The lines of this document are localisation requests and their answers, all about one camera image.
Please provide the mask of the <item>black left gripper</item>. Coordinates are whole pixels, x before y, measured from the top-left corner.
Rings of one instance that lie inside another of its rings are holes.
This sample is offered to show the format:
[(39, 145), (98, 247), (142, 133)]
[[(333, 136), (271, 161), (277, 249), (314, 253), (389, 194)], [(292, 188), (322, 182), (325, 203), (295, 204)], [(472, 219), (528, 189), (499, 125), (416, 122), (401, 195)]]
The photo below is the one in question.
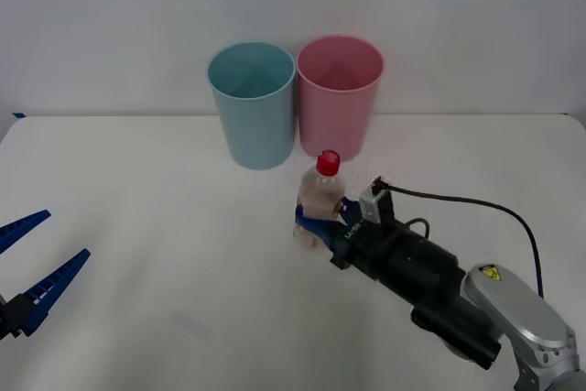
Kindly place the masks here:
[[(1, 226), (0, 254), (50, 216), (48, 210), (43, 210)], [(8, 334), (12, 334), (14, 337), (18, 337), (21, 333), (26, 336), (33, 334), (48, 317), (50, 309), (90, 256), (91, 253), (88, 249), (82, 249), (68, 262), (24, 293), (16, 295), (8, 302), (3, 296), (0, 296), (0, 340), (3, 340)]]

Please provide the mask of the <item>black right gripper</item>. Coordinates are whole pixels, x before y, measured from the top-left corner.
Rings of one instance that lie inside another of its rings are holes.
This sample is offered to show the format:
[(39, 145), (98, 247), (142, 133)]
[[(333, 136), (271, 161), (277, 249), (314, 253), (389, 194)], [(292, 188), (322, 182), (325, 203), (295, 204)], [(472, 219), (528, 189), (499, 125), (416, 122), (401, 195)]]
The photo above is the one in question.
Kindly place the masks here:
[(411, 233), (410, 227), (400, 222), (388, 226), (362, 222), (359, 201), (347, 197), (338, 203), (337, 213), (336, 221), (310, 218), (299, 204), (295, 221), (332, 252), (330, 262), (336, 267), (345, 270), (353, 266), (372, 280), (380, 280), (384, 261), (396, 247), (396, 241)]

